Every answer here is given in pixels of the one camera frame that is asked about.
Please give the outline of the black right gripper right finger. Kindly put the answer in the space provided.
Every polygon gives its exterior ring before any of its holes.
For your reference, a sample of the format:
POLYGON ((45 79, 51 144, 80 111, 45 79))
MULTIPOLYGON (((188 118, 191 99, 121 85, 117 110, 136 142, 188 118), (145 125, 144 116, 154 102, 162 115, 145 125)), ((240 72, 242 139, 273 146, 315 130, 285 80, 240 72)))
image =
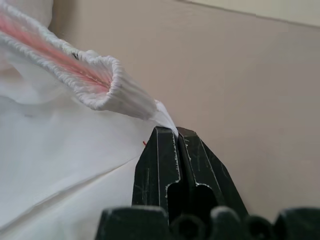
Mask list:
POLYGON ((248 211, 225 165, 196 132, 183 127, 177 129, 191 213, 208 220, 213 208, 225 206, 240 219, 245 218, 248 211))

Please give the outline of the white cloth garment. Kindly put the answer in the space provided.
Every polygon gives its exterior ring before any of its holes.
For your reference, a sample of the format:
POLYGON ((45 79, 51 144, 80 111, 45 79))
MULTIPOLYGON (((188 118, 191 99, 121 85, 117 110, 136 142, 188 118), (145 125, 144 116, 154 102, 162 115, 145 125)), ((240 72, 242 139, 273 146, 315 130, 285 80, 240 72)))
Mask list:
POLYGON ((0 0, 0 240, 94 240, 131 203, 165 106, 118 59, 49 30, 53 0, 0 0))

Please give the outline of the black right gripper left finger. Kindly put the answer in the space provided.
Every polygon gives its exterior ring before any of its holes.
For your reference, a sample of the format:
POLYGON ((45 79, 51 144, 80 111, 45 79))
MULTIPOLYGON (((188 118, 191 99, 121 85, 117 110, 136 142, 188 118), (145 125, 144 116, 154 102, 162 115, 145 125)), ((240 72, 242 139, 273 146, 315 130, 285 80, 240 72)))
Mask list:
POLYGON ((171 223, 182 212, 182 198, 176 136, 171 129, 157 126, 135 167, 132 205, 160 207, 171 223))

